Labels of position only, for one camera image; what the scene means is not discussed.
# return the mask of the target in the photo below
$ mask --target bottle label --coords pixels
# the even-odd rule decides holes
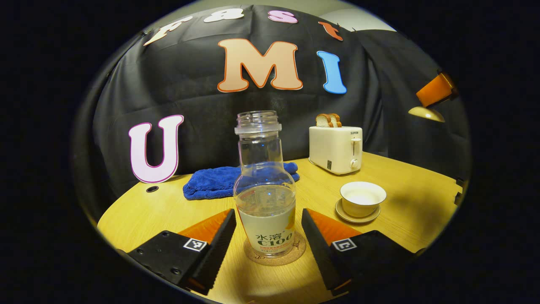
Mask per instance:
[[[283,213],[273,216],[253,216],[238,208],[251,247],[266,254],[289,250],[294,240],[295,206],[292,203]]]

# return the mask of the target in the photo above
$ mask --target cork coaster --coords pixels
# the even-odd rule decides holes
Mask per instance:
[[[266,266],[281,266],[290,264],[298,260],[305,251],[306,239],[304,239],[304,237],[297,231],[294,232],[293,249],[291,249],[288,254],[281,257],[260,256],[253,251],[253,248],[251,248],[251,245],[249,244],[247,239],[244,242],[244,253],[246,253],[247,258],[257,264]]]

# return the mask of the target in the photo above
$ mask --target toaster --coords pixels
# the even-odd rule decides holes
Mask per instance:
[[[309,127],[309,161],[337,175],[360,170],[362,128]]]

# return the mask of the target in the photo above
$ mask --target blue towel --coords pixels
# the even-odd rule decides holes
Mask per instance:
[[[298,166],[295,163],[283,163],[283,167],[295,182],[300,179],[300,175],[296,173]],[[257,176],[249,178],[257,183],[258,180],[265,177],[265,173],[268,173],[268,170],[265,169],[272,170],[271,167],[257,170],[255,171],[258,173]],[[209,200],[233,196],[234,181],[240,172],[240,167],[219,167],[196,171],[184,185],[184,196],[188,200]]]

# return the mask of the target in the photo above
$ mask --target blue letter i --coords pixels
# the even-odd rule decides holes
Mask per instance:
[[[317,56],[321,57],[322,63],[325,65],[326,83],[322,87],[330,93],[345,94],[347,88],[341,82],[338,66],[339,57],[324,51],[318,51]]]

